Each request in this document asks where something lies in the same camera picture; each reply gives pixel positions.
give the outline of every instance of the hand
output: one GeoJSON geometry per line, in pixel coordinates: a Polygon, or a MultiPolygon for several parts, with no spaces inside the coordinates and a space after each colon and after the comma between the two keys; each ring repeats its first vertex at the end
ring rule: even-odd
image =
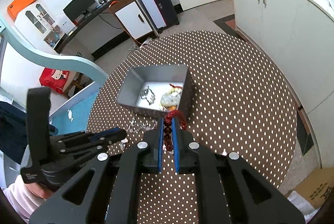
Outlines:
{"type": "Polygon", "coordinates": [[[38,198],[45,199],[45,200],[51,197],[51,195],[54,193],[49,188],[46,188],[36,182],[25,184],[25,185],[30,190],[30,192],[33,193],[33,195],[35,195],[38,198]]]}

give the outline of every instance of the polka dot tablecloth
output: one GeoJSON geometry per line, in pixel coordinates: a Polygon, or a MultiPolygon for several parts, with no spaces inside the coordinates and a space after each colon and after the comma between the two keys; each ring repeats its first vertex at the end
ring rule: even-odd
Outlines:
{"type": "MultiPolygon", "coordinates": [[[[216,32],[192,31],[157,39],[132,53],[101,88],[88,131],[128,129],[134,114],[116,104],[131,67],[186,64],[196,90],[188,131],[215,153],[239,153],[272,185],[287,174],[296,141],[296,110],[284,77],[251,44],[216,32]]],[[[151,123],[151,118],[136,118],[151,123]]],[[[144,131],[128,133],[128,146],[144,131]]],[[[122,153],[120,146],[111,154],[122,153]]],[[[178,175],[173,156],[163,155],[161,174],[142,174],[138,223],[198,223],[194,175],[178,175]]]]}

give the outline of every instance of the gray storage box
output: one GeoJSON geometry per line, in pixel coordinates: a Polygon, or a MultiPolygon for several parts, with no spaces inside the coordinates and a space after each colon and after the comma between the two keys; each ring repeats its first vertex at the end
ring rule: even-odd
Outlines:
{"type": "Polygon", "coordinates": [[[167,92],[168,87],[171,88],[170,83],[183,87],[177,110],[182,111],[188,118],[195,84],[186,65],[151,65],[129,69],[116,102],[139,115],[154,118],[165,116],[168,112],[156,108],[161,95],[167,92]],[[139,94],[147,84],[155,94],[154,105],[140,99],[139,94]]]}

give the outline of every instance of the pink sleeve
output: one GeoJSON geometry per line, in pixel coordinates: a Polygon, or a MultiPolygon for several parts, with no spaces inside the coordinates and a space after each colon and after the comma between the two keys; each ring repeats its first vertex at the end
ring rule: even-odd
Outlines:
{"type": "Polygon", "coordinates": [[[33,195],[24,184],[21,175],[17,176],[15,183],[6,188],[3,193],[15,211],[28,223],[30,215],[43,202],[42,198],[33,195]]]}

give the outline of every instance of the suitcase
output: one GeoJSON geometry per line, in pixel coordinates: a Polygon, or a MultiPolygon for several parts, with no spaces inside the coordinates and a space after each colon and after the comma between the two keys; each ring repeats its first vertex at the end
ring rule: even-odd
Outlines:
{"type": "Polygon", "coordinates": [[[179,25],[179,19],[171,0],[142,0],[158,29],[179,25]]]}

